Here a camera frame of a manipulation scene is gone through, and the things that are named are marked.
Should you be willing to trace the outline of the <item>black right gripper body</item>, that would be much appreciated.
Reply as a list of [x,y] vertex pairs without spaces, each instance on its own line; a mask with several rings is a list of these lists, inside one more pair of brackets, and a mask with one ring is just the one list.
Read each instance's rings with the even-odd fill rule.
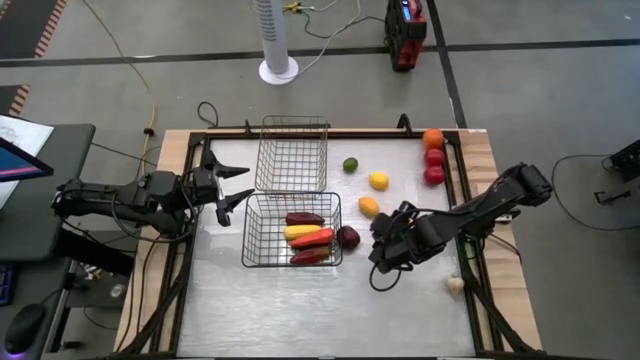
[[373,218],[370,231],[374,243],[368,259],[380,273],[413,270],[404,232],[414,218],[412,211],[394,211],[391,215],[379,213]]

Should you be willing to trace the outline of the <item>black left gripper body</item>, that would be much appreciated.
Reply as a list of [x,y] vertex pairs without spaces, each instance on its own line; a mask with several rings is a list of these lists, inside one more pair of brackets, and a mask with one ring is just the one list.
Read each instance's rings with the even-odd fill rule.
[[225,226],[224,200],[215,173],[204,167],[197,167],[192,172],[192,204],[194,206],[213,203],[216,205],[216,218],[221,226]]

